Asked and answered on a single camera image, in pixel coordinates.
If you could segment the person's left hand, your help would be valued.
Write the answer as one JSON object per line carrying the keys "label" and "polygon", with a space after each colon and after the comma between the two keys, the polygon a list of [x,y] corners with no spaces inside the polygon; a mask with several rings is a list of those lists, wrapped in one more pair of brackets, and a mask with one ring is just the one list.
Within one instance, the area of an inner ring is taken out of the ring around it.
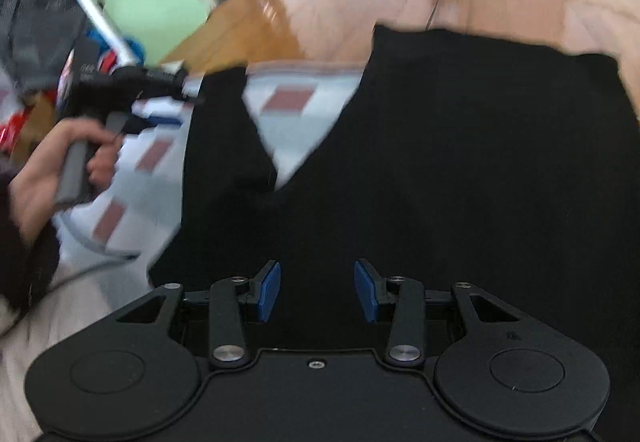
{"label": "person's left hand", "polygon": [[82,140],[99,145],[96,154],[85,165],[89,181],[100,191],[111,185],[122,137],[91,118],[61,120],[9,183],[11,218],[27,246],[35,243],[52,218],[67,151]]}

